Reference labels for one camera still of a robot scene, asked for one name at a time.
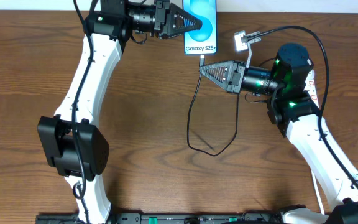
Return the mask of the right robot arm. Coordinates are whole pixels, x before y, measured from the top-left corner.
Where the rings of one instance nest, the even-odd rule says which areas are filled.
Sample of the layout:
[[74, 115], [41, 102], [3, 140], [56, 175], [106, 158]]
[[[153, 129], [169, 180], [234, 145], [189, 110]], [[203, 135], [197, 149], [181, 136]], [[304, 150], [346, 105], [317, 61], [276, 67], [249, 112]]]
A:
[[200, 74], [229, 93], [242, 90], [266, 95], [267, 113], [301, 153], [330, 206], [328, 214], [302, 205], [270, 217], [280, 223], [358, 223], [358, 170], [335, 141], [322, 116], [314, 85], [313, 63], [300, 44], [282, 45], [272, 69], [237, 60], [200, 66]]

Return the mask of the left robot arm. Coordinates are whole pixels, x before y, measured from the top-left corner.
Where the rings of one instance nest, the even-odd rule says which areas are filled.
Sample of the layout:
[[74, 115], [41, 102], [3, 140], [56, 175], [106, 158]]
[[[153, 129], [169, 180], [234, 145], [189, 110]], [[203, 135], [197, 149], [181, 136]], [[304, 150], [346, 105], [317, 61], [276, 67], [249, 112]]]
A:
[[85, 34], [70, 88], [37, 132], [47, 163], [69, 183], [78, 205], [72, 215], [38, 215], [37, 223], [109, 223], [111, 203], [103, 182], [109, 144], [99, 116], [111, 75], [134, 34], [169, 39], [198, 30], [202, 22], [170, 1], [93, 1], [80, 17]]

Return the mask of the blue-screen Samsung smartphone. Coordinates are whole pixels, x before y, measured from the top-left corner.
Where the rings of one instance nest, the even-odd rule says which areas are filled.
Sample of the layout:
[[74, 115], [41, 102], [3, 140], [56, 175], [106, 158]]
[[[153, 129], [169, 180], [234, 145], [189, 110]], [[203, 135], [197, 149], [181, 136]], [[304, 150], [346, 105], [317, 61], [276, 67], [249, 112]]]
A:
[[187, 55], [215, 54], [217, 51], [216, 0], [182, 0], [183, 9], [202, 23], [200, 29], [185, 33]]

